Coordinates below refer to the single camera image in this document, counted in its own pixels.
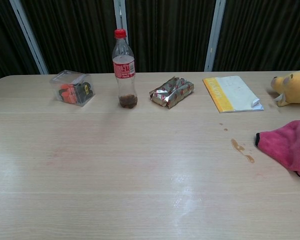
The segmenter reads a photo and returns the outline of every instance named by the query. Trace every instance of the pink towel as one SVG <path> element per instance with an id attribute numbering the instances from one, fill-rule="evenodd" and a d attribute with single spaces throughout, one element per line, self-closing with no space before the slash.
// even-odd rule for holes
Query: pink towel
<path id="1" fill-rule="evenodd" d="M 300 120 L 256 134 L 255 145 L 300 177 Z"/>

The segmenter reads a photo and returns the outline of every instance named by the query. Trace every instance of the yellow notebook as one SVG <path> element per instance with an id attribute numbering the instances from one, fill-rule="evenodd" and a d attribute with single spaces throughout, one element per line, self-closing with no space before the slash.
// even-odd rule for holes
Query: yellow notebook
<path id="1" fill-rule="evenodd" d="M 262 111 L 260 99 L 239 76 L 203 79 L 220 113 Z"/>

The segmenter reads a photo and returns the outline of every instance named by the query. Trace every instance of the silver wrapper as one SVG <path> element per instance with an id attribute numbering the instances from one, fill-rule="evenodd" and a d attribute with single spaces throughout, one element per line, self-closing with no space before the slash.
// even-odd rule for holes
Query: silver wrapper
<path id="1" fill-rule="evenodd" d="M 149 92 L 156 104 L 169 109 L 193 92 L 195 85 L 182 77 L 173 77 L 162 86 Z"/>

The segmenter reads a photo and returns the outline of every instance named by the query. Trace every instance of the curtain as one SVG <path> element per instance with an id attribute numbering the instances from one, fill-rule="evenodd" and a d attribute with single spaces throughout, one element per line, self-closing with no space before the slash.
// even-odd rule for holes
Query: curtain
<path id="1" fill-rule="evenodd" d="M 113 0 L 21 0 L 51 74 L 113 73 Z"/>
<path id="2" fill-rule="evenodd" d="M 0 0 L 0 78 L 39 74 L 9 0 Z"/>
<path id="3" fill-rule="evenodd" d="M 203 72 L 215 4 L 215 0 L 126 0 L 137 72 Z"/>
<path id="4" fill-rule="evenodd" d="M 227 0 L 213 71 L 300 70 L 300 0 Z"/>

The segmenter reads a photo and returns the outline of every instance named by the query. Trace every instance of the table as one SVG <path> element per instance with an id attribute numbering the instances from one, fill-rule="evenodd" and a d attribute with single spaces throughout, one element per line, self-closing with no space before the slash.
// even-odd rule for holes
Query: table
<path id="1" fill-rule="evenodd" d="M 0 239 L 300 240 L 300 178 L 254 146 L 300 120 L 300 104 L 273 101 L 270 81 L 287 73 L 137 73 L 134 109 L 113 73 L 92 74 L 84 107 L 56 101 L 52 75 L 0 79 Z M 218 113 L 202 78 L 231 75 L 264 111 Z M 173 76 L 194 93 L 151 102 Z"/>

